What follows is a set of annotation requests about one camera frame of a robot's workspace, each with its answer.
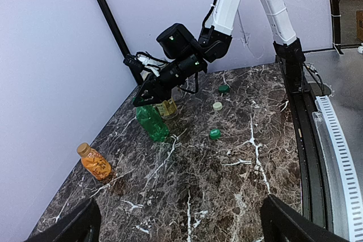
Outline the right black frame post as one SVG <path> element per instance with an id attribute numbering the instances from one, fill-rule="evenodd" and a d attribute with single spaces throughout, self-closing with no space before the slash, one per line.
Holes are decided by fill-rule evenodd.
<path id="1" fill-rule="evenodd" d="M 126 58 L 126 56 L 128 54 L 130 54 L 130 50 L 126 45 L 126 42 L 121 34 L 121 31 L 113 17 L 112 11 L 109 8 L 109 5 L 107 3 L 106 0 L 97 0 L 97 3 L 99 4 L 99 7 L 104 15 L 104 18 L 113 34 L 113 37 L 123 55 L 124 58 Z"/>

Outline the cream bottle cap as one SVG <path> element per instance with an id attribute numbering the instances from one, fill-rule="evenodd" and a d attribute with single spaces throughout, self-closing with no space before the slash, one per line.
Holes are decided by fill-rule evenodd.
<path id="1" fill-rule="evenodd" d="M 220 111 L 222 108 L 223 108 L 223 105 L 222 105 L 222 103 L 221 103 L 221 102 L 215 102 L 215 103 L 213 104 L 213 109 L 214 109 L 215 111 Z"/>

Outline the small green soda cap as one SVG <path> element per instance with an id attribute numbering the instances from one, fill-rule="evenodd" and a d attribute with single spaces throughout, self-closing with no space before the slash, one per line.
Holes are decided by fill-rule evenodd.
<path id="1" fill-rule="evenodd" d="M 212 129 L 209 132 L 209 137 L 211 139 L 219 139 L 221 137 L 221 131 L 219 129 Z"/>

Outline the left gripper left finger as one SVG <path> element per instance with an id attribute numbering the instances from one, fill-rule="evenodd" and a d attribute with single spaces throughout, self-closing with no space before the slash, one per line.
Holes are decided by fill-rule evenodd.
<path id="1" fill-rule="evenodd" d="M 102 216 L 94 198 L 88 198 L 42 233 L 26 241 L 99 241 Z"/>

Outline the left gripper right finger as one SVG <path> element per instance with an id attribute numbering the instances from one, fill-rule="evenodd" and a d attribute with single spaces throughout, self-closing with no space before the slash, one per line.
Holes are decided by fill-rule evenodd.
<path id="1" fill-rule="evenodd" d="M 265 241 L 345 241 L 307 220 L 272 194 L 264 199 L 260 218 Z"/>

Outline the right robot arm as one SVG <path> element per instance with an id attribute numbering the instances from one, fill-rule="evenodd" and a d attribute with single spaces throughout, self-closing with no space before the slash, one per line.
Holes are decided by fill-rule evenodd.
<path id="1" fill-rule="evenodd" d="M 226 55 L 232 41 L 235 17 L 241 0 L 213 0 L 202 22 L 199 38 L 175 23 L 164 30 L 157 42 L 170 62 L 159 72 L 150 72 L 133 100 L 135 107 L 169 100 L 172 89 L 180 87 L 190 76 L 207 71 L 209 63 Z M 284 59 L 289 91 L 303 90 L 303 64 L 306 60 L 301 42 L 289 19 L 284 0 L 260 0 L 273 35 L 276 55 Z"/>

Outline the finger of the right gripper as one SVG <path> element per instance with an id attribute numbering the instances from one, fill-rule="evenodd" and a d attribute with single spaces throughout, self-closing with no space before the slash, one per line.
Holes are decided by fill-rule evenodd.
<path id="1" fill-rule="evenodd" d="M 154 89 L 155 83 L 156 81 L 153 79 L 146 79 L 144 81 L 133 99 L 133 105 L 135 107 L 142 107 L 159 103 L 159 97 Z"/>

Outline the green bottle cap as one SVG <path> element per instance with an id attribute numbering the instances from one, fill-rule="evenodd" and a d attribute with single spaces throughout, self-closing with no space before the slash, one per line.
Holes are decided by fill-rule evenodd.
<path id="1" fill-rule="evenodd" d="M 229 92 L 230 92 L 230 86 L 228 86 L 228 85 L 226 85 L 226 84 L 221 85 L 221 86 L 219 86 L 219 88 L 218 88 L 218 92 L 219 92 L 220 94 L 226 94 L 226 93 L 229 93 Z"/>

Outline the green soda bottle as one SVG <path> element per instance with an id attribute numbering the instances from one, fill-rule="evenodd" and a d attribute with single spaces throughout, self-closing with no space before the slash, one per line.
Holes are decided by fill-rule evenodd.
<path id="1" fill-rule="evenodd" d="M 168 127 L 153 106 L 137 107 L 136 118 L 154 142 L 164 142 L 168 137 Z"/>

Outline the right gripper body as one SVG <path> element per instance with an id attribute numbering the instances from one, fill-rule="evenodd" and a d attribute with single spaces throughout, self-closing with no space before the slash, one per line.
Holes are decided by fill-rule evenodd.
<path id="1" fill-rule="evenodd" d="M 147 92 L 151 97 L 171 97 L 172 91 L 154 74 L 147 76 Z"/>

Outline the yellow tea bottle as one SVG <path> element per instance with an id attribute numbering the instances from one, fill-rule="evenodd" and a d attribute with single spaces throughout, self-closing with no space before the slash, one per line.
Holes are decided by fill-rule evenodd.
<path id="1" fill-rule="evenodd" d="M 155 104 L 154 108 L 164 120 L 173 119 L 178 115 L 178 109 L 173 98 Z"/>

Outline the orange drink bottle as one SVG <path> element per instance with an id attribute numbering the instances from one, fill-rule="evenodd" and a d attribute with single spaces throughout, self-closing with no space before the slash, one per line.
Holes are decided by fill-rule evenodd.
<path id="1" fill-rule="evenodd" d="M 82 165 L 99 181 L 105 180 L 112 172 L 108 161 L 88 143 L 81 143 L 77 147 Z"/>

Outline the black front rail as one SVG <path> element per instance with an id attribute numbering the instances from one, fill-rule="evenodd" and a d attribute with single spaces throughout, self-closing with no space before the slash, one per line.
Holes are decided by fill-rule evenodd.
<path id="1" fill-rule="evenodd" d="M 301 173 L 301 201 L 303 216 L 329 231 L 334 230 L 331 194 L 326 165 L 313 114 L 318 111 L 315 95 L 304 75 L 302 87 L 290 80 L 285 60 L 276 57 L 289 100 L 296 135 Z"/>

